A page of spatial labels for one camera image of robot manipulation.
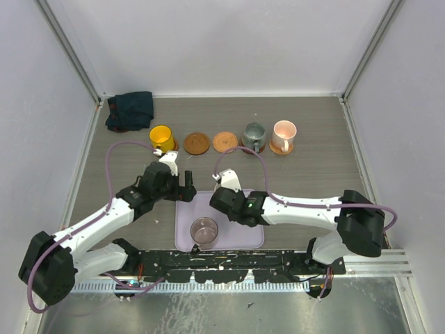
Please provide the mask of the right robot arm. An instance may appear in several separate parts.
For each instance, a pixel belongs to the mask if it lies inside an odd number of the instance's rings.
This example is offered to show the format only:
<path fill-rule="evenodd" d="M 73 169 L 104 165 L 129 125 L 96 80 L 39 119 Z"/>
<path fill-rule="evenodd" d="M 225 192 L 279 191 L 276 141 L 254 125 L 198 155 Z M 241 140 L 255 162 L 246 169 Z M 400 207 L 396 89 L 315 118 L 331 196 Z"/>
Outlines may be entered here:
<path fill-rule="evenodd" d="M 220 187 L 213 193 L 210 206 L 230 221 L 249 227 L 294 224 L 327 230 L 328 234 L 311 239 L 305 266 L 320 274 L 334 261 L 347 255 L 380 257 L 384 241 L 385 213 L 360 193 L 345 190 L 340 197 L 289 198 L 265 191 L 245 195 Z"/>

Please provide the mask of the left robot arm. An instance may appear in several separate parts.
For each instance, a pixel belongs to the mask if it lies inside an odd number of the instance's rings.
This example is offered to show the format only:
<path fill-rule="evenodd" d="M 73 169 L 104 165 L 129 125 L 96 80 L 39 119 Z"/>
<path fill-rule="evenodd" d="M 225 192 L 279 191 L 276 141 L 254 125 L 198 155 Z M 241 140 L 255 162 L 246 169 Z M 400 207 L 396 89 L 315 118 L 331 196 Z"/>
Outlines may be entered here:
<path fill-rule="evenodd" d="M 92 247 L 151 212 L 158 201 L 190 202 L 196 193 L 192 171 L 185 172 L 185 184 L 180 185 L 176 163 L 153 162 L 88 218 L 54 234 L 37 233 L 18 273 L 27 285 L 28 302 L 32 304 L 37 295 L 47 305 L 55 305 L 77 283 L 109 271 L 133 275 L 142 264 L 141 252 L 128 241 L 116 239 L 103 248 Z"/>

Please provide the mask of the aluminium frame rail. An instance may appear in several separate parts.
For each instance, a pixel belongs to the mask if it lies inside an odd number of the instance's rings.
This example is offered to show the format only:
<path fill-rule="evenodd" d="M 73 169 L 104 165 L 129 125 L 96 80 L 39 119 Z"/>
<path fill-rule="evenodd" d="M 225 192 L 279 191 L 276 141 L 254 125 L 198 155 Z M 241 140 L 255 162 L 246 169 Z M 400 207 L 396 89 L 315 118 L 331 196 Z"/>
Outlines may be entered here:
<path fill-rule="evenodd" d="M 111 243 L 88 251 L 76 259 L 68 249 L 58 247 L 38 267 L 35 283 L 53 285 L 79 284 L 95 276 L 141 275 L 146 281 L 164 278 L 170 283 L 198 283 L 208 280 L 216 284 L 241 282 L 251 273 L 256 283 L 296 282 L 301 276 L 319 276 L 331 271 L 336 275 L 355 274 L 361 277 L 411 276 L 412 272 L 401 254 L 386 250 L 382 257 L 347 255 L 332 264 L 310 262 L 304 253 L 295 250 L 235 250 L 185 253 L 173 250 L 143 251 L 133 246 Z"/>

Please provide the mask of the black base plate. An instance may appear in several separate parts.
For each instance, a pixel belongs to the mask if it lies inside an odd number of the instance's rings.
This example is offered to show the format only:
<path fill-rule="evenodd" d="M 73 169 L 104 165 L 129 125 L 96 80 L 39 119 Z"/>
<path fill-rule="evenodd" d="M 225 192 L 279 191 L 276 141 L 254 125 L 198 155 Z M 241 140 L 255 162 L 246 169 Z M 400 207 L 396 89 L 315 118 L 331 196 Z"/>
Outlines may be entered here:
<path fill-rule="evenodd" d="M 164 278 L 169 283 L 215 284 L 243 282 L 252 274 L 254 282 L 296 283 L 305 276 L 325 274 L 325 267 L 306 263 L 307 256 L 296 250 L 235 250 L 184 253 L 173 250 L 139 252 L 131 268 L 109 269 L 115 276 L 141 276 L 147 282 Z"/>

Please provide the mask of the woven rattan coaster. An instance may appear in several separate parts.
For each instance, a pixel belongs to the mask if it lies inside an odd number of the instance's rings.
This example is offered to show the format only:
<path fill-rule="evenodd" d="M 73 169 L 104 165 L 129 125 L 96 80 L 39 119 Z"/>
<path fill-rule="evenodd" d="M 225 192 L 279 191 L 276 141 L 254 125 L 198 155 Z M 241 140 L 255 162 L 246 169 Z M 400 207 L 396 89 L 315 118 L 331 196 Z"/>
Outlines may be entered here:
<path fill-rule="evenodd" d="M 286 152 L 283 152 L 279 148 L 276 148 L 271 141 L 269 142 L 270 150 L 273 153 L 278 154 L 278 155 L 288 155 L 288 154 L 290 154 L 293 151 L 293 147 L 294 147 L 294 145 L 290 144 L 289 149 Z"/>
<path fill-rule="evenodd" d="M 234 148 L 238 145 L 238 139 L 235 134 L 231 132 L 220 132 L 216 134 L 212 141 L 213 148 L 220 153 Z"/>

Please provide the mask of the lilac mug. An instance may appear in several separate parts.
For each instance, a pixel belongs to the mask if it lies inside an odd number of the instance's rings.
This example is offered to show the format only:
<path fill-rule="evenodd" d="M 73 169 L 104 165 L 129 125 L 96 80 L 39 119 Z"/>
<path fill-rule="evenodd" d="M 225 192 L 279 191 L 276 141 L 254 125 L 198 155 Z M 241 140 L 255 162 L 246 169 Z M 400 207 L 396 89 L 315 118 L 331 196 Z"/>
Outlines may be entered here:
<path fill-rule="evenodd" d="M 212 249 L 218 240 L 218 225 L 209 217 L 201 217 L 195 220 L 190 228 L 191 238 L 194 244 L 203 251 Z"/>

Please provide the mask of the grey green mug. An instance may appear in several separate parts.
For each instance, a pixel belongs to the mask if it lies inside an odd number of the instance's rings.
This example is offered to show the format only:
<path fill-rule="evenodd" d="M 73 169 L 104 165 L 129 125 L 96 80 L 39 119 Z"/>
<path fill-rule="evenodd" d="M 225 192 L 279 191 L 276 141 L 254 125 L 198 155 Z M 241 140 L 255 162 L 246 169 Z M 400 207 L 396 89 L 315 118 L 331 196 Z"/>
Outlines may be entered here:
<path fill-rule="evenodd" d="M 241 143 L 245 148 L 260 153 L 266 144 L 266 130 L 261 124 L 251 122 L 244 129 Z"/>

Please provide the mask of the yellow mug black outside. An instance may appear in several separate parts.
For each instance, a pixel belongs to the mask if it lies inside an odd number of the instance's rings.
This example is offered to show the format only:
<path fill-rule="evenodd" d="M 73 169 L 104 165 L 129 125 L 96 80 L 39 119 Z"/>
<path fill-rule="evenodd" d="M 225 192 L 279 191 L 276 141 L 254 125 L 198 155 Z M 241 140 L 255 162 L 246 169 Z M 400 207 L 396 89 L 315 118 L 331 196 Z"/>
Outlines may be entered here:
<path fill-rule="evenodd" d="M 174 138 L 171 128 L 165 125 L 158 125 L 152 128 L 149 133 L 150 142 L 162 143 L 170 138 Z"/>

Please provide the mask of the dark folded cloth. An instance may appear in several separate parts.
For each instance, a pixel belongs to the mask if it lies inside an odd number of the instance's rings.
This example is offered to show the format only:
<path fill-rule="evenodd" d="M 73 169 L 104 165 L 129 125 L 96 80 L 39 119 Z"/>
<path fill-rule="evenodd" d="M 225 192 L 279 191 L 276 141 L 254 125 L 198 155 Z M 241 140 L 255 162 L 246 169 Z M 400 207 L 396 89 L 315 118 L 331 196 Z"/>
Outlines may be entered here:
<path fill-rule="evenodd" d="M 154 119 L 154 101 L 149 91 L 132 92 L 108 98 L 109 131 L 122 133 L 149 129 Z"/>

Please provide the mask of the pink mug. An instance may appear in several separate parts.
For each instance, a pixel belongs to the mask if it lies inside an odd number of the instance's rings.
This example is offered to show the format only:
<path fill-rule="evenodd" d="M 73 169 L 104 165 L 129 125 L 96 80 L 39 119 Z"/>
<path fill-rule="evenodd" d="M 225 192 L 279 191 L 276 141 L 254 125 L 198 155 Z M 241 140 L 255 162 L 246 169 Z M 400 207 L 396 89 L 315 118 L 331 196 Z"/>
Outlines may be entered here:
<path fill-rule="evenodd" d="M 274 124 L 271 142 L 276 148 L 286 152 L 293 144 L 297 134 L 296 126 L 288 120 L 280 120 Z"/>

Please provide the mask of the brown wooden coaster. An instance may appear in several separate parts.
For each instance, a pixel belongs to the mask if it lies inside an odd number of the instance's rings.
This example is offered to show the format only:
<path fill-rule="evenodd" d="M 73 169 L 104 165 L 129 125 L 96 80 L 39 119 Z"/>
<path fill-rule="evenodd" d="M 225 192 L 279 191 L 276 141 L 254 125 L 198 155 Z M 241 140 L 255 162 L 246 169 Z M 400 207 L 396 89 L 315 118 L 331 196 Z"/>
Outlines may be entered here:
<path fill-rule="evenodd" d="M 264 151 L 265 147 L 266 146 L 263 145 L 261 148 L 255 149 L 255 148 L 248 148 L 242 145 L 241 150 L 246 154 L 261 154 Z"/>
<path fill-rule="evenodd" d="M 162 143 L 152 142 L 152 147 L 154 148 L 154 154 L 160 157 L 168 151 L 177 151 L 179 144 L 175 138 L 170 138 Z"/>
<path fill-rule="evenodd" d="M 191 155 L 204 154 L 209 147 L 209 137 L 202 132 L 193 132 L 184 139 L 184 149 Z"/>

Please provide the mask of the lilac plastic tray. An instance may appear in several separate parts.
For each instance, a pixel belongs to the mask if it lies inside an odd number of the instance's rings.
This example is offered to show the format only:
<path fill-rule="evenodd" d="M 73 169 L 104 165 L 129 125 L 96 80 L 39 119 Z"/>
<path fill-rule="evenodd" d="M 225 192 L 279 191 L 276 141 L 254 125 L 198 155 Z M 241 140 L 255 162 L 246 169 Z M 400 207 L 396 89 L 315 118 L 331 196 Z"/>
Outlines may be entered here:
<path fill-rule="evenodd" d="M 191 236 L 191 226 L 202 217 L 213 219 L 218 226 L 218 236 L 211 247 L 214 251 L 250 250 L 264 243 L 264 228 L 250 228 L 231 222 L 222 213 L 209 205 L 213 192 L 199 191 L 191 202 L 176 202 L 175 208 L 175 246 L 179 251 L 189 252 L 195 241 Z"/>

